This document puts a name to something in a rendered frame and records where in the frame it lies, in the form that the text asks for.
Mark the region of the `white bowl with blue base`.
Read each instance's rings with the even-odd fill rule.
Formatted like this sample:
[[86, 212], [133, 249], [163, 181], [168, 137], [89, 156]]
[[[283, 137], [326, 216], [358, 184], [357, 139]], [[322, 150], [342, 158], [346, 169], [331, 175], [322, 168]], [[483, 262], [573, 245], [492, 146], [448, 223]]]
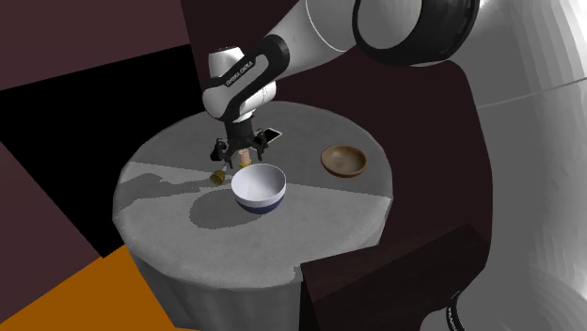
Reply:
[[284, 172], [275, 165], [255, 164], [235, 173], [230, 183], [236, 202], [249, 213], [273, 211], [285, 196]]

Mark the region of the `small gold cup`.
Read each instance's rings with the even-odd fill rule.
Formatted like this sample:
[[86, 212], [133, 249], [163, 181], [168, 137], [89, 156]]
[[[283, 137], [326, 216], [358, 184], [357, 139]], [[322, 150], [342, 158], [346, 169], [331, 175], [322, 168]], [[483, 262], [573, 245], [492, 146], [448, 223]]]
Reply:
[[228, 162], [225, 162], [220, 169], [217, 169], [209, 178], [214, 185], [222, 185], [226, 179], [226, 171], [230, 167]]

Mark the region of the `dark robot stand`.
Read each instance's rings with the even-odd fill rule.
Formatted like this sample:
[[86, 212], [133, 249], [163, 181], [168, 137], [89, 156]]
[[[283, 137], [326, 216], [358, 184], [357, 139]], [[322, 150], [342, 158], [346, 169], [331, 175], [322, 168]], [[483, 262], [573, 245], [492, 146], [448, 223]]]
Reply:
[[305, 262], [297, 331], [419, 331], [481, 272], [488, 250], [462, 225]]

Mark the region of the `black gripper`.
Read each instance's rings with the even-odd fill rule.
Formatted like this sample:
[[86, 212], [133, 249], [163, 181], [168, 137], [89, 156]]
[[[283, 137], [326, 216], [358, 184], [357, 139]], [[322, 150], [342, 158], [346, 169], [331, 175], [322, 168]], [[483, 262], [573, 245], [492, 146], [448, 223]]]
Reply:
[[226, 123], [225, 129], [228, 142], [222, 138], [216, 139], [214, 148], [210, 154], [212, 161], [227, 161], [230, 157], [230, 151], [238, 151], [250, 147], [256, 151], [258, 160], [263, 160], [262, 156], [264, 151], [268, 148], [264, 129], [259, 129], [254, 134], [252, 120], [250, 118], [236, 123]]

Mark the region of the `brown wooden bowl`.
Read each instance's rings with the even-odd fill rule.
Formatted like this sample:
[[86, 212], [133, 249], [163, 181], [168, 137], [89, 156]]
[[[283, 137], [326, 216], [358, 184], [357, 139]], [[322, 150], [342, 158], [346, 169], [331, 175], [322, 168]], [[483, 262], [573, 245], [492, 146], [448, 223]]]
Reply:
[[368, 161], [364, 152], [349, 145], [333, 145], [321, 153], [323, 168], [339, 178], [354, 178], [367, 167]]

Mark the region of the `round grey table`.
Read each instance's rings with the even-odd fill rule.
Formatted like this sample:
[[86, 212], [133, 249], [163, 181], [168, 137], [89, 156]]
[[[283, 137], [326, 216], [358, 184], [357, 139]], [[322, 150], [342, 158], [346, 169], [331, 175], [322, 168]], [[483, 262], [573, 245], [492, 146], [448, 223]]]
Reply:
[[[141, 276], [172, 324], [199, 331], [297, 331], [301, 264], [375, 245], [392, 201], [383, 148], [352, 120], [270, 102], [252, 122], [282, 136], [263, 155], [287, 188], [254, 214], [228, 184], [213, 185], [210, 159], [225, 133], [200, 113], [144, 143], [122, 169], [113, 220]], [[367, 167], [339, 178], [321, 164], [333, 145], [364, 152]]]

